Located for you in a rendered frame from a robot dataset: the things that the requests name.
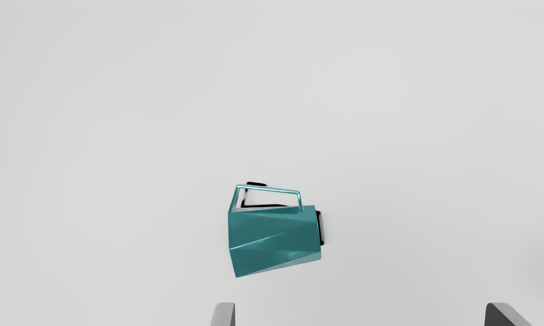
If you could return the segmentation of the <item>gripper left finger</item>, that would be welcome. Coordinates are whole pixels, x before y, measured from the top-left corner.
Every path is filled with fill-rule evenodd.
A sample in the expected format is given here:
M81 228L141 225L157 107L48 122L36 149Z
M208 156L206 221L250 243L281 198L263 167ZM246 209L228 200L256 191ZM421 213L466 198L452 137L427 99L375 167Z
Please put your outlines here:
M212 315L210 326L235 326L235 303L218 303Z

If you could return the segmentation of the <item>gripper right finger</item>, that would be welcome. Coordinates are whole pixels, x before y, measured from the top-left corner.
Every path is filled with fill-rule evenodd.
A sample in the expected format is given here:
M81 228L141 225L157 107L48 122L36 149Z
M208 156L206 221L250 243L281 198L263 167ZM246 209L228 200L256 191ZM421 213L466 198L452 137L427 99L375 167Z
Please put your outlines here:
M531 323L511 305L496 302L487 304L485 326L531 326Z

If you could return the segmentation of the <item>teal faceted mug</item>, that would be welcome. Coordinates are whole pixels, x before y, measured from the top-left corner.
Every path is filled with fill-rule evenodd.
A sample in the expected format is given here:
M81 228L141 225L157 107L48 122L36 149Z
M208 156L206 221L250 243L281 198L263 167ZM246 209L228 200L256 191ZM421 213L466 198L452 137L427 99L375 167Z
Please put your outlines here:
M297 204L249 205L249 191L295 195ZM263 183L239 184L227 213L227 225L236 277L306 264L322 257L322 213L315 206L305 206L299 191Z

